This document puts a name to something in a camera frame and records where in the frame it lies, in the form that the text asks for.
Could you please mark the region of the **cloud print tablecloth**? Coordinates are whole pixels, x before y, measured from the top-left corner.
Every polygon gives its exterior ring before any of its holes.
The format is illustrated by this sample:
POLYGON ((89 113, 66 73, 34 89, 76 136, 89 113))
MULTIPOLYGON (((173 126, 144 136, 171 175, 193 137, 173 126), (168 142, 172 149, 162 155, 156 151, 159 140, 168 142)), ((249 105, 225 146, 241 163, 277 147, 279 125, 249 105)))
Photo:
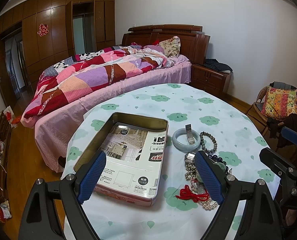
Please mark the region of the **cloud print tablecloth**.
MULTIPOLYGON (((116 112, 168 121, 168 136, 190 124, 215 137, 217 154, 239 180, 263 179, 275 195, 279 177, 261 163, 265 139, 251 120, 226 102, 188 85, 152 85, 124 93, 89 110, 70 139, 64 174, 73 167, 107 119, 116 112)), ((100 193, 84 202, 84 211, 101 239, 200 239, 215 215, 192 200, 177 198, 186 185, 184 153, 166 143, 156 202, 150 207, 130 204, 100 193)))

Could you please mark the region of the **silver metal wristwatch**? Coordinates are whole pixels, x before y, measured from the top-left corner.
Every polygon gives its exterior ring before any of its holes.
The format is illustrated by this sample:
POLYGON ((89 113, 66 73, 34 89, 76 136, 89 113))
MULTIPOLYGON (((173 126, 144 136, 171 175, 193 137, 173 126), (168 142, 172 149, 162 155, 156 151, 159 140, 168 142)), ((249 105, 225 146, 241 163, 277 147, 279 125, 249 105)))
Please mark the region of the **silver metal wristwatch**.
MULTIPOLYGON (((191 124, 185 125, 185 131, 186 131, 186 137, 187 137, 187 141, 188 141, 189 145, 194 145, 195 138, 193 137, 191 124)), ((184 157, 184 161, 187 164, 192 164, 194 157, 195 157, 195 154, 192 151, 188 152, 184 157)))

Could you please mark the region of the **wooden nightstand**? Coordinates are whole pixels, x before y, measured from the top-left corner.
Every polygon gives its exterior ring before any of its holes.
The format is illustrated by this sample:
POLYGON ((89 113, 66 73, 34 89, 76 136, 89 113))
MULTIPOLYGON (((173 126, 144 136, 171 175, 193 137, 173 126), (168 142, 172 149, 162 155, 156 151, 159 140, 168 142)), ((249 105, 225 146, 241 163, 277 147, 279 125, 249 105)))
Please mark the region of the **wooden nightstand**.
POLYGON ((191 86, 224 99, 227 95, 232 73, 223 73, 193 64, 191 67, 191 86))

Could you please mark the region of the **wicker chair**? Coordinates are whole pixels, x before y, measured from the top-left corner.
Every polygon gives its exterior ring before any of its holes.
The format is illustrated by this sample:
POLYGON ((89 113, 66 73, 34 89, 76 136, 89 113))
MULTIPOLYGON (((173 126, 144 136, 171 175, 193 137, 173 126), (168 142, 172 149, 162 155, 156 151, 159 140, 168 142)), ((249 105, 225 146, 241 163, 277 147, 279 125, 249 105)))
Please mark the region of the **wicker chair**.
POLYGON ((259 116, 257 122, 268 130, 268 121, 283 121, 291 114, 297 114, 297 88, 284 82, 274 81, 262 88, 255 102, 248 108, 259 116))

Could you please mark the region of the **bed with pink sheet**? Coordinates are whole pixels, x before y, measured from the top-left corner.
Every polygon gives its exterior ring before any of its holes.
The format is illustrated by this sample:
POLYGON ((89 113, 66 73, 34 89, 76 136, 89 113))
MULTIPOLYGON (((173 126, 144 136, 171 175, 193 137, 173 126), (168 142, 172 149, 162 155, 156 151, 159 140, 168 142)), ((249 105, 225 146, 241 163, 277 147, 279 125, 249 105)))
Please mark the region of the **bed with pink sheet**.
POLYGON ((170 68, 150 70, 147 73, 118 81, 105 88, 96 90, 75 100, 51 113, 25 120, 24 127, 33 128, 35 142, 45 164, 54 172, 62 172, 58 158, 65 157, 70 138, 84 120, 86 114, 94 106, 121 94, 162 83, 190 83, 191 62, 176 63, 170 68))

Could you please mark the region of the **pink metal tin box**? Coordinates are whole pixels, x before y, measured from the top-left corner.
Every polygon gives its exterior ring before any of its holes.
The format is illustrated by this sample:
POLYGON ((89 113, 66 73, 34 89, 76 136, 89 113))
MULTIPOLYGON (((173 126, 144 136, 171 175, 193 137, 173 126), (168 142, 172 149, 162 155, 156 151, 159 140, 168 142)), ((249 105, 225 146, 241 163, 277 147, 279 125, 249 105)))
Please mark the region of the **pink metal tin box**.
POLYGON ((152 206, 157 198, 168 122, 115 112, 74 165, 80 203, 93 191, 124 202, 152 206))

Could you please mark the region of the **floral pillow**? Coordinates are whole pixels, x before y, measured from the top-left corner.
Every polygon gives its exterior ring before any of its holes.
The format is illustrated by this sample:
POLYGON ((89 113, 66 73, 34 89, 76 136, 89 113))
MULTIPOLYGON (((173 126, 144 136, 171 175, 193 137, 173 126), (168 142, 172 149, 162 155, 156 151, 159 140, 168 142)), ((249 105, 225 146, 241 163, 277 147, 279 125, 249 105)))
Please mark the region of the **floral pillow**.
POLYGON ((159 45, 164 50, 164 55, 166 57, 178 57, 180 54, 180 38, 174 36, 168 40, 159 42, 159 45))

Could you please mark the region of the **wooden wardrobe wall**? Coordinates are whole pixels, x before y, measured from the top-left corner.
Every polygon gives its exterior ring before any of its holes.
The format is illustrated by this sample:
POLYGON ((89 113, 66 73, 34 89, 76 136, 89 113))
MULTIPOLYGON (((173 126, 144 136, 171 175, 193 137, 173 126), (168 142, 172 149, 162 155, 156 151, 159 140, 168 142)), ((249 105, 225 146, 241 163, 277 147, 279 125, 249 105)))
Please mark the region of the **wooden wardrobe wall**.
POLYGON ((90 9, 91 39, 95 50, 115 45, 115 0, 27 0, 0 16, 0 93, 6 106, 17 98, 6 68, 4 41, 20 31, 24 53, 24 84, 36 88, 43 70, 56 61, 76 54, 73 17, 78 9, 90 9), (39 37, 38 27, 49 33, 39 37))

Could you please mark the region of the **patchwork quilt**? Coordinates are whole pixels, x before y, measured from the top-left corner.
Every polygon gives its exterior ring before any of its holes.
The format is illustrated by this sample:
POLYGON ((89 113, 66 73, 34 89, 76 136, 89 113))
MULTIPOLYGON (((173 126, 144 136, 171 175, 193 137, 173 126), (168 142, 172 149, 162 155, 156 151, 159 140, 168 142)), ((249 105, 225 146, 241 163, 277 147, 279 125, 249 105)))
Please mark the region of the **patchwork quilt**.
POLYGON ((74 63, 39 83, 37 94, 24 111, 21 122, 26 127, 34 126, 38 118, 96 90, 173 65, 174 61, 159 51, 131 46, 119 47, 74 63))

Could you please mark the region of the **dark clothes on nightstand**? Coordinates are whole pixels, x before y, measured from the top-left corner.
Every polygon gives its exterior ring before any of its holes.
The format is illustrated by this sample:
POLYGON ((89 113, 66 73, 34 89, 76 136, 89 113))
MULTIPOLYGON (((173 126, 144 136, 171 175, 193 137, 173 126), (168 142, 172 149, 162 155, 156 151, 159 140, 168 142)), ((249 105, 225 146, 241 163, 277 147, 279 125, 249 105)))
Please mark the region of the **dark clothes on nightstand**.
POLYGON ((224 63, 220 63, 216 59, 205 59, 204 67, 226 74, 232 73, 232 68, 230 66, 224 63))

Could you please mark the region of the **pale jade bangle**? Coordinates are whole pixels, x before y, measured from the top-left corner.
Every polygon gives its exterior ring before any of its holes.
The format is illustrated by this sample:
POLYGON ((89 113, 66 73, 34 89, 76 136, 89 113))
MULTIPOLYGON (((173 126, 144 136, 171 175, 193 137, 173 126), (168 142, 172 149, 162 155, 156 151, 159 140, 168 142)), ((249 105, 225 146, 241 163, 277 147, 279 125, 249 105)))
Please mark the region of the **pale jade bangle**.
POLYGON ((186 129, 181 128, 176 130, 172 135, 172 143, 176 149, 181 152, 188 153, 199 148, 200 146, 200 136, 199 133, 192 130, 191 138, 194 140, 193 144, 189 143, 187 138, 186 129))

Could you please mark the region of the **yellow patterned cushion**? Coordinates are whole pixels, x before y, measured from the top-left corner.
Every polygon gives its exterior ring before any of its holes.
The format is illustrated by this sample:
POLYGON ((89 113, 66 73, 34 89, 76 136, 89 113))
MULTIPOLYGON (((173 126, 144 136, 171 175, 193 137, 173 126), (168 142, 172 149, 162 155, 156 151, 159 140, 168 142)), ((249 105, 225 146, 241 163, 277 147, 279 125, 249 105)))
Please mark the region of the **yellow patterned cushion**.
POLYGON ((267 86, 261 113, 275 120, 283 120, 290 114, 297 114, 297 89, 267 86))

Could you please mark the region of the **paper card in tin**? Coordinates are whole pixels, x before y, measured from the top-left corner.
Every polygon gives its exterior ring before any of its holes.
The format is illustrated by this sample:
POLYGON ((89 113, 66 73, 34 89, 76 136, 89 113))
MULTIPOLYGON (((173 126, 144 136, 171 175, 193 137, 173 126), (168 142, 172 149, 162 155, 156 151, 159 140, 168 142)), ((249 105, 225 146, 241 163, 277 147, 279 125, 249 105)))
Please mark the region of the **paper card in tin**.
POLYGON ((124 202, 152 206, 158 193, 167 129, 145 129, 118 122, 100 146, 106 166, 97 193, 124 202))

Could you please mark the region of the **red double happiness decoration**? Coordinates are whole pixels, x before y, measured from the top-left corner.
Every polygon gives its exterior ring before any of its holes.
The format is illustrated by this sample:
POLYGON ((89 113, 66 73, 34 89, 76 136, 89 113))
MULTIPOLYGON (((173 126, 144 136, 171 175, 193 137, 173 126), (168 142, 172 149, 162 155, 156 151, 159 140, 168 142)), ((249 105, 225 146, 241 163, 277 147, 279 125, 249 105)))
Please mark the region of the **red double happiness decoration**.
POLYGON ((47 24, 40 24, 38 27, 38 36, 43 37, 49 33, 49 27, 47 24))

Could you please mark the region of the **wooden headboard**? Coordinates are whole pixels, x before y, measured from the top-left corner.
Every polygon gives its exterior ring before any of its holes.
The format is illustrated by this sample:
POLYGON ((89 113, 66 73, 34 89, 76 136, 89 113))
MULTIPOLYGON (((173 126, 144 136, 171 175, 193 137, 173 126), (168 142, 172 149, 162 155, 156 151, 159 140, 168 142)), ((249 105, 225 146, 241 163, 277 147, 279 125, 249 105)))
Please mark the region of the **wooden headboard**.
POLYGON ((160 24, 131 27, 123 35, 121 44, 129 46, 135 42, 145 46, 155 41, 168 40, 174 36, 180 38, 180 54, 186 56, 193 64, 204 64, 210 36, 205 35, 203 27, 189 24, 160 24))

